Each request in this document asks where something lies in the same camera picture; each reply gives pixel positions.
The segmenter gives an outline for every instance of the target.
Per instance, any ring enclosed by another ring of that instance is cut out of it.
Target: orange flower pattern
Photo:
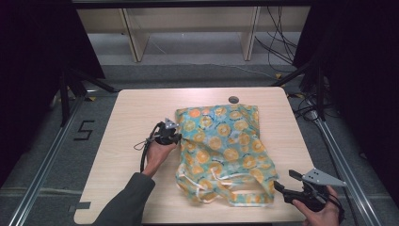
[[[176,181],[188,200],[211,202],[221,197],[233,206],[273,202],[278,175],[259,140],[257,106],[188,107],[176,110],[176,121],[183,136]],[[258,182],[264,193],[232,191],[248,182]]]

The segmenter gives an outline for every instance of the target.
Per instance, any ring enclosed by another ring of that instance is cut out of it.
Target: small round object
[[[238,97],[236,97],[236,96],[229,97],[229,102],[232,104],[237,104],[239,101],[240,101],[240,99],[238,99]]]

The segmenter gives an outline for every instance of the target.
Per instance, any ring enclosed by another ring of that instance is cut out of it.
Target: wooden table
[[[309,152],[281,88],[130,89],[120,92],[95,158],[80,202],[89,209],[76,210],[78,224],[90,224],[117,195],[135,171],[141,152],[133,147],[143,141],[165,117],[174,120],[175,110],[189,106],[228,105],[236,96],[240,104],[257,105],[261,141],[276,165],[279,181],[289,189],[302,184],[288,175],[293,169],[306,173],[313,168]],[[179,150],[174,150],[153,180],[143,223],[221,223],[301,221],[302,214],[276,192],[272,207],[231,207],[223,200],[192,203],[177,188],[175,171]]]

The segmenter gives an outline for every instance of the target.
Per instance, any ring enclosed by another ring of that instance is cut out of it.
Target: hand
[[[175,149],[176,146],[177,145],[175,143],[161,145],[156,141],[153,141],[147,151],[147,166],[142,173],[152,177],[158,171],[158,168],[165,161],[165,159],[167,159],[169,153]]]
[[[337,197],[337,192],[331,187],[327,186],[329,194],[334,197]],[[306,219],[303,221],[303,225],[311,225],[311,226],[338,226],[339,223],[339,212],[338,207],[331,203],[327,202],[324,209],[319,212],[313,212],[310,210],[304,203],[293,200],[293,205],[303,214]]]

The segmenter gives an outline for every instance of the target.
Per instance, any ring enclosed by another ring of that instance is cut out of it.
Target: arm
[[[337,192],[331,187],[327,186],[329,194],[331,194],[331,198],[335,199],[338,197]],[[310,210],[304,203],[293,200],[293,205],[303,214],[306,219],[303,221],[303,225],[311,225],[311,226],[338,226],[339,223],[339,209],[338,207],[331,203],[327,202],[326,206],[323,210],[319,212],[313,212]]]
[[[92,225],[141,225],[144,206],[155,182],[152,176],[168,157],[176,144],[160,145],[152,142],[147,152],[147,166],[142,173],[136,172],[126,187],[112,199]]]

